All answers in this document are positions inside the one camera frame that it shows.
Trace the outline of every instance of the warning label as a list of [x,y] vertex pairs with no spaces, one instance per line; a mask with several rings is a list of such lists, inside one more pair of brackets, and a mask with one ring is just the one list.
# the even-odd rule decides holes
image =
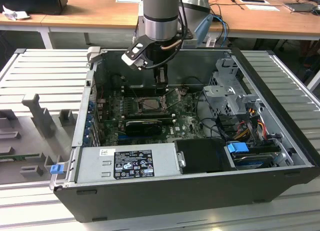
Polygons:
[[116,180],[154,177],[151,150],[115,152],[113,173]]

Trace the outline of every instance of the chip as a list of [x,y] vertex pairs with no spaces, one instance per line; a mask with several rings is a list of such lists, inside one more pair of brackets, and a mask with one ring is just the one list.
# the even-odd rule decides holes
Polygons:
[[144,111],[151,111],[151,110],[159,110],[160,104],[158,99],[156,98],[150,98],[150,99],[144,99],[141,101],[142,104],[142,110]]

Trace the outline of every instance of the blue cable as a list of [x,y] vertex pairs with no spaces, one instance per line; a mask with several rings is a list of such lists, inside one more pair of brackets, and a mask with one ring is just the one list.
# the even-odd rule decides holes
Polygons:
[[221,47],[222,47],[224,45],[226,39],[227,39],[226,23],[221,18],[219,18],[218,16],[215,16],[215,15],[213,15],[213,16],[222,23],[223,28],[224,28],[224,38],[223,38],[223,42],[221,43]]

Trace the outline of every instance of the black computer case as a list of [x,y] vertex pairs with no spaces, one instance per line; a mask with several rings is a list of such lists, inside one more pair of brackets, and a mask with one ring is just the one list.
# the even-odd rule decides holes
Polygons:
[[28,14],[59,15],[67,2],[68,0],[0,0],[0,5],[14,11],[26,11]]

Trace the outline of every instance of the green circuit board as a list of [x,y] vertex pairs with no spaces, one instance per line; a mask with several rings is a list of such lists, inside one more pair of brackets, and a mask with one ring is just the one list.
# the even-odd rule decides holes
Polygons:
[[[161,144],[172,143],[177,139],[206,137],[196,118],[197,100],[192,93],[181,95],[181,90],[175,88],[169,90],[164,96],[150,97],[138,94],[138,96],[126,97],[123,92],[114,91],[104,97],[104,100],[103,106],[100,106],[99,124],[101,144],[104,146]],[[158,107],[160,104],[163,104],[166,109]],[[125,124],[136,120],[133,115],[135,112],[145,112],[144,115],[154,114],[154,112],[164,115],[169,113],[169,115],[174,114],[174,118],[163,119],[170,122],[162,125],[162,132],[159,135],[130,137],[126,135]]]

